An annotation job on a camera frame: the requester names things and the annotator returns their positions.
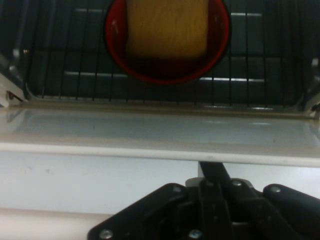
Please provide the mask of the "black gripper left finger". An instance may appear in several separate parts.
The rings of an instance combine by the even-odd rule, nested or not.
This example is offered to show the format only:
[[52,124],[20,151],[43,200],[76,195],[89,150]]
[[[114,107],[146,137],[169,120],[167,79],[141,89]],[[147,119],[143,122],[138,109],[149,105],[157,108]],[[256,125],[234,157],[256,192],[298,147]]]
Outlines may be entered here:
[[200,162],[203,177],[186,186],[168,183],[87,234],[89,240],[231,240],[233,227],[222,163]]

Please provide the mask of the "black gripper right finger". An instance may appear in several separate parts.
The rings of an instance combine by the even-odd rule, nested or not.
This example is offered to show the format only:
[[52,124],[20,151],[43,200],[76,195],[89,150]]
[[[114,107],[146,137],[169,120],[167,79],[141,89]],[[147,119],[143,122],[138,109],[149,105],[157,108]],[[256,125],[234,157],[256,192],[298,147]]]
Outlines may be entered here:
[[222,163],[212,163],[218,188],[212,205],[213,240],[318,240],[320,201],[292,188],[267,185],[262,192],[231,179]]

